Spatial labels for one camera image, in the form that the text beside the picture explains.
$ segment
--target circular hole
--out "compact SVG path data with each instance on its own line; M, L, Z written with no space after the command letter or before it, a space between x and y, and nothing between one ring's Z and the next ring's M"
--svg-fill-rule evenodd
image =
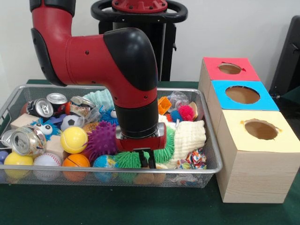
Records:
M249 134L258 139L272 140L278 134L272 124L263 120L250 120L245 124L245 128Z
M233 101L242 104L253 104L261 98L257 91L243 86L232 86L226 89L226 95Z
M226 74L239 74L242 69L232 63L222 63L219 65L219 70Z

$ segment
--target white towel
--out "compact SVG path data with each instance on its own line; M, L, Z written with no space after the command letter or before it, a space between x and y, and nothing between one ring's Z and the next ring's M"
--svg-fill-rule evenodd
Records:
M180 122L175 131L173 157L165 165L169 169L174 169L177 160L186 159L188 153L203 147L205 141L206 135L203 120Z

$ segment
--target yellow paper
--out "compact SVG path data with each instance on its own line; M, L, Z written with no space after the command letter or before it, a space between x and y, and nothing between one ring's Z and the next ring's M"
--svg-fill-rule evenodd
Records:
M238 150L299 153L300 141L281 114L277 111L223 110L227 126ZM245 128L250 121L272 124L277 136L271 140L258 139Z

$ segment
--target googly eyes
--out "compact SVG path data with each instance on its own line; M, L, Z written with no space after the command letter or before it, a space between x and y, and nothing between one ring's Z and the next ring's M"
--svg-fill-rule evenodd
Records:
M38 127L44 135L50 135L53 132L53 128L50 125L42 125L37 123L34 126Z

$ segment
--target white wall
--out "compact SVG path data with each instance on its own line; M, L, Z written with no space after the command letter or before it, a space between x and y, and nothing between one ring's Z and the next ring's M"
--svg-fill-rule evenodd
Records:
M96 0L77 0L73 35L97 34L90 15ZM270 86L291 18L299 0L178 0L189 9L177 24L177 52L171 80L198 81L201 59L247 57ZM31 40L29 1L5 1L0 7L0 105L7 92L28 79L43 79Z

